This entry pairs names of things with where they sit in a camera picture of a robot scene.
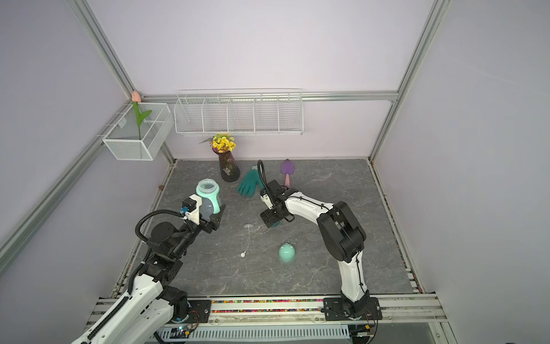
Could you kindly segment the white straw with weight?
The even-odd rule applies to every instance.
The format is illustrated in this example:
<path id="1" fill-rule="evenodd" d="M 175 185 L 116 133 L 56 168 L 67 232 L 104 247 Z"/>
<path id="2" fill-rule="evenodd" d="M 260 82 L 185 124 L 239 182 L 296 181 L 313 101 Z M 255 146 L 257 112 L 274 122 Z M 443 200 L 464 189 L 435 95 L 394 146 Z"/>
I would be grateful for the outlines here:
<path id="1" fill-rule="evenodd" d="M 249 248 L 250 248 L 250 244 L 251 244 L 251 237 L 252 237 L 252 232 L 253 232 L 253 229 L 254 229 L 254 225 L 253 224 L 245 224 L 243 226 L 245 229 L 246 229 L 246 232 L 247 232 L 247 241 L 246 241 L 246 247 L 244 248 L 244 250 L 240 253 L 240 258 L 245 258 L 246 257 L 246 253 L 248 252 Z"/>

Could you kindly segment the yellow flower bouquet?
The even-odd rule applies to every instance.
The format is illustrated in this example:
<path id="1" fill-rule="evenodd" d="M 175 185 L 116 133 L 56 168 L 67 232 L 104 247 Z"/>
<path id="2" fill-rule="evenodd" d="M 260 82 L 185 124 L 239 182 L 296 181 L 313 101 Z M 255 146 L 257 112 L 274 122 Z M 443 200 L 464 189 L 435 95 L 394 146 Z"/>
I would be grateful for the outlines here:
<path id="1" fill-rule="evenodd" d="M 232 152 L 236 147 L 235 138 L 230 133 L 216 133 L 202 143 L 208 143 L 214 153 Z"/>

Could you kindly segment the white mesh wall basket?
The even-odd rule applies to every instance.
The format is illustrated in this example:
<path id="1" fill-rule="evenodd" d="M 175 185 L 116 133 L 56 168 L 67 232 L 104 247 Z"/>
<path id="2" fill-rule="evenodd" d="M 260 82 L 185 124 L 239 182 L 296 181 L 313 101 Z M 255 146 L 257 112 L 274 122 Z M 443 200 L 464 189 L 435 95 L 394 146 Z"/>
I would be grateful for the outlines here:
<path id="1" fill-rule="evenodd" d="M 153 161 L 174 126 L 174 116 L 166 103 L 140 103 L 140 110 L 151 110 L 141 124 L 138 138 L 133 103 L 122 112 L 103 143 L 119 161 Z"/>

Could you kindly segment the green garden glove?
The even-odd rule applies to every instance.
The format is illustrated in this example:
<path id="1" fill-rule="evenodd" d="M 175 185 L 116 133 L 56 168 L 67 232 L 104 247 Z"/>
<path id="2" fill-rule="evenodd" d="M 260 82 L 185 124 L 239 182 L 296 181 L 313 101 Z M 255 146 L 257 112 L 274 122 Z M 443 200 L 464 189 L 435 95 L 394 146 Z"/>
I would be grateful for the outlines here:
<path id="1" fill-rule="evenodd" d="M 257 168 L 253 168 L 243 178 L 237 192 L 242 196 L 253 197 L 257 189 L 260 191 L 264 190 L 264 183 L 259 176 Z"/>

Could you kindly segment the clear baby bottle body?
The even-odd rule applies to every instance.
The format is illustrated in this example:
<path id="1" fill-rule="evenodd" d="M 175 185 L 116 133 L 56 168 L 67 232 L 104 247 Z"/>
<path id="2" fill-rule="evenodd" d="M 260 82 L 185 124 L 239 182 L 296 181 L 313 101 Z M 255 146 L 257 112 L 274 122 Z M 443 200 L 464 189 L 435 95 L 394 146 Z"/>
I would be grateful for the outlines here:
<path id="1" fill-rule="evenodd" d="M 196 186 L 196 193 L 202 198 L 200 214 L 209 218 L 212 214 L 220 213 L 222 202 L 220 199 L 220 186 L 213 179 L 203 179 Z"/>

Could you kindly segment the dark glass vase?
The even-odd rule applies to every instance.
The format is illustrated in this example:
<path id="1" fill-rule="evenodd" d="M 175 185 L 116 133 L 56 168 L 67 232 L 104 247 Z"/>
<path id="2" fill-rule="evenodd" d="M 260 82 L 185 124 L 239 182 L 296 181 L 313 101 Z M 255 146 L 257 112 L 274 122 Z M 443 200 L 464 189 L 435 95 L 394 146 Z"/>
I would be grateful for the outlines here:
<path id="1" fill-rule="evenodd" d="M 229 183 L 237 181 L 241 175 L 241 172 L 232 152 L 227 151 L 217 153 L 217 155 L 219 157 L 219 166 L 222 179 Z"/>

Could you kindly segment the green circuit board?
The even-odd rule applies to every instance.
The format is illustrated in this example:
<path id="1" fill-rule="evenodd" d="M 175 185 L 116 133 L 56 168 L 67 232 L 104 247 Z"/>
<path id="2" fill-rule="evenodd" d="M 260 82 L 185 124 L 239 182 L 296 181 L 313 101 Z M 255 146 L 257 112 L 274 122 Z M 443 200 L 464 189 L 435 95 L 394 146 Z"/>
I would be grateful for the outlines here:
<path id="1" fill-rule="evenodd" d="M 192 331 L 189 328 L 177 327 L 170 331 L 170 339 L 188 338 Z"/>

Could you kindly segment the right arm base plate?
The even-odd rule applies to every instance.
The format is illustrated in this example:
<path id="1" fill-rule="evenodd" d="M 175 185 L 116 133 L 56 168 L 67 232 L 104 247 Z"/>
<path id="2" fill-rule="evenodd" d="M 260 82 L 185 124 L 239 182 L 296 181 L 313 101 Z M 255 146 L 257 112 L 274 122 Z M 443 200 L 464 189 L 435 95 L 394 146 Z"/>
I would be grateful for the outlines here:
<path id="1" fill-rule="evenodd" d="M 382 320 L 379 300 L 371 296 L 365 296 L 357 302 L 343 296 L 325 298 L 319 310 L 325 314 L 327 321 Z"/>

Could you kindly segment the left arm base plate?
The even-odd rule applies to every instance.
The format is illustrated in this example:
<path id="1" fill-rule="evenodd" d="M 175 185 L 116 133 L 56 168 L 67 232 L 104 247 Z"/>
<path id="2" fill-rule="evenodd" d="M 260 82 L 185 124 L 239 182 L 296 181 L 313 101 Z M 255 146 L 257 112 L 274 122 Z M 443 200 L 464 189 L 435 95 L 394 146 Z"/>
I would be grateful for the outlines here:
<path id="1" fill-rule="evenodd" d="M 170 322 L 174 324 L 202 324 L 209 322 L 211 314 L 212 302 L 209 299 L 188 300 L 185 315 L 177 314 L 174 311 L 173 318 Z"/>

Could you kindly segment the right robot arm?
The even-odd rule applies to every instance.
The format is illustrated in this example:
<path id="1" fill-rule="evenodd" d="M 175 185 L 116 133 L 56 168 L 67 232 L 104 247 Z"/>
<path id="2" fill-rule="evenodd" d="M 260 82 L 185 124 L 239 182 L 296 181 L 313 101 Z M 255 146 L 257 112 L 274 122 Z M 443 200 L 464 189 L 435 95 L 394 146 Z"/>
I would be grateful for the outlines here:
<path id="1" fill-rule="evenodd" d="M 261 200 L 267 210 L 260 217 L 267 227 L 300 216 L 315 223 L 330 255 L 338 262 L 344 315 L 357 318 L 367 312 L 370 292 L 362 267 L 366 233 L 345 202 L 321 202 L 295 189 L 266 188 Z"/>

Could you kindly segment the artificial pink tulip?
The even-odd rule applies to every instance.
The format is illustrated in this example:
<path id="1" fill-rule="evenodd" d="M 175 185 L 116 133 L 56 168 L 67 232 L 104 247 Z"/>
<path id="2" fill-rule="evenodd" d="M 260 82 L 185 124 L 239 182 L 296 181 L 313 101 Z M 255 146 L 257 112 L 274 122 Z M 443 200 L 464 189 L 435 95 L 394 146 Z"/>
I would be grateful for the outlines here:
<path id="1" fill-rule="evenodd" d="M 135 113 L 135 120 L 136 120 L 136 126 L 138 131 L 138 138 L 141 139 L 141 124 L 143 121 L 151 114 L 151 110 L 146 110 L 145 112 L 142 112 L 140 110 L 139 104 L 142 102 L 140 93 L 138 91 L 133 91 L 131 95 L 131 100 L 133 102 L 133 110 Z"/>

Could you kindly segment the mint bottle cap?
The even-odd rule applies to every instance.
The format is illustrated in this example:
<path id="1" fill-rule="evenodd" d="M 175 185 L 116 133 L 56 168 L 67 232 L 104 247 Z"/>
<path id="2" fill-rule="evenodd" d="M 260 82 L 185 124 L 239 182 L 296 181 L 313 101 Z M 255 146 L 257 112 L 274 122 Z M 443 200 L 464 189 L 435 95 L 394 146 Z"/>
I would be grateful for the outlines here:
<path id="1" fill-rule="evenodd" d="M 279 259 L 282 262 L 288 263 L 292 262 L 295 258 L 296 250 L 293 245 L 290 243 L 284 243 L 279 248 Z"/>

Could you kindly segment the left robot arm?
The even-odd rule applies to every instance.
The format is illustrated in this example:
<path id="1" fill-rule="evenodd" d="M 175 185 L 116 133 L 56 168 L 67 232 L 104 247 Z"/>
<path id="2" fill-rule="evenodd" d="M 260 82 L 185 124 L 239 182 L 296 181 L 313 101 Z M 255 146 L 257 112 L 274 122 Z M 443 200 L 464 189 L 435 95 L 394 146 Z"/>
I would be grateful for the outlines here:
<path id="1" fill-rule="evenodd" d="M 136 236 L 147 244 L 144 260 L 131 273 L 127 290 L 75 343 L 145 343 L 171 320 L 185 320 L 190 312 L 187 292 L 170 284 L 179 272 L 187 249 L 201 232 L 216 231 L 225 206 L 204 219 L 198 209 L 182 214 L 167 209 L 151 212 L 135 226 Z M 155 226 L 146 237 L 141 227 L 150 218 L 167 214 L 183 220 Z"/>

